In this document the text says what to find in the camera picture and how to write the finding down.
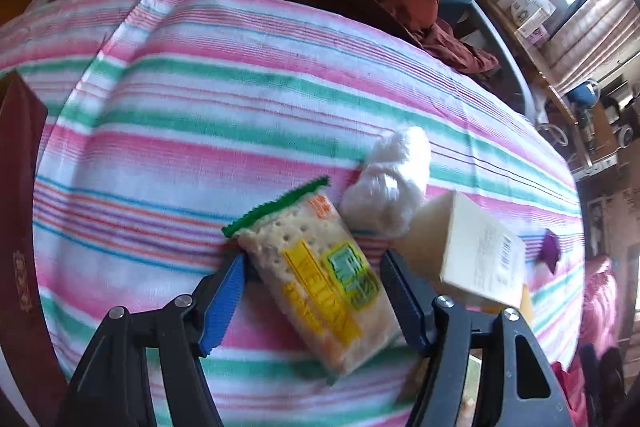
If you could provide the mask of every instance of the packaged biscuit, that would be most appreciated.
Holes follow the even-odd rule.
[[[335,377],[400,333],[378,277],[322,193],[320,178],[223,229],[236,237],[281,311]]]

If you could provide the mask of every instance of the crumpled plastic bag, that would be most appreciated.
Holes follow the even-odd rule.
[[[380,138],[342,197],[342,219],[352,230],[401,236],[423,202],[430,162],[431,145],[420,127]]]

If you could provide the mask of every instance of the barcode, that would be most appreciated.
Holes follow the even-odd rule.
[[[511,253],[511,239],[509,239],[505,235],[504,239],[502,240],[502,251],[500,252],[500,265],[502,265],[502,267],[505,270],[509,269],[510,253]]]

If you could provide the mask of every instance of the cardboard box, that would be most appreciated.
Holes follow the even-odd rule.
[[[520,307],[523,241],[460,192],[426,202],[392,247],[441,294],[467,306]]]

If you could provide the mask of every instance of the metal screw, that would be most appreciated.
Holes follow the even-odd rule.
[[[436,299],[438,306],[443,308],[453,308],[453,299],[448,295],[441,295]]]
[[[109,310],[109,318],[110,319],[121,319],[124,317],[124,308],[122,306],[116,306],[115,308],[111,308]]]
[[[174,304],[176,306],[178,306],[178,308],[186,308],[188,306],[191,306],[191,303],[193,302],[193,299],[191,298],[191,295],[178,295],[175,300],[174,300]]]
[[[518,313],[518,311],[514,310],[513,308],[505,308],[502,313],[504,313],[504,316],[507,317],[507,320],[513,322],[517,321],[520,318],[520,314]]]

